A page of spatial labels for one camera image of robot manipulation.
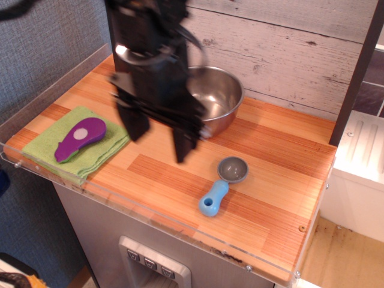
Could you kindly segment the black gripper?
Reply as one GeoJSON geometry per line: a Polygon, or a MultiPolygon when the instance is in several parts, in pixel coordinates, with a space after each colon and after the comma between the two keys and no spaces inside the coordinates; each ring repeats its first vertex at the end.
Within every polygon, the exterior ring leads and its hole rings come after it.
{"type": "Polygon", "coordinates": [[[110,82],[116,87],[117,110],[130,139],[138,141],[149,130],[149,120],[154,119],[173,130],[176,162],[183,163],[201,138],[206,112],[187,88],[187,54],[131,63],[119,57],[131,72],[115,72],[110,82]]]}

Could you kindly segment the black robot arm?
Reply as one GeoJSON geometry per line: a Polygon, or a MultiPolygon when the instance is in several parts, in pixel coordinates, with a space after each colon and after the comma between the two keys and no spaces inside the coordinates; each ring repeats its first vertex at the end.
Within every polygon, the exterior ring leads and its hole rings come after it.
{"type": "Polygon", "coordinates": [[[187,88],[187,43],[202,46],[186,30],[185,1],[106,1],[116,73],[116,106],[132,141],[154,119],[172,129],[176,160],[184,161],[202,138],[206,109],[187,88]]]}

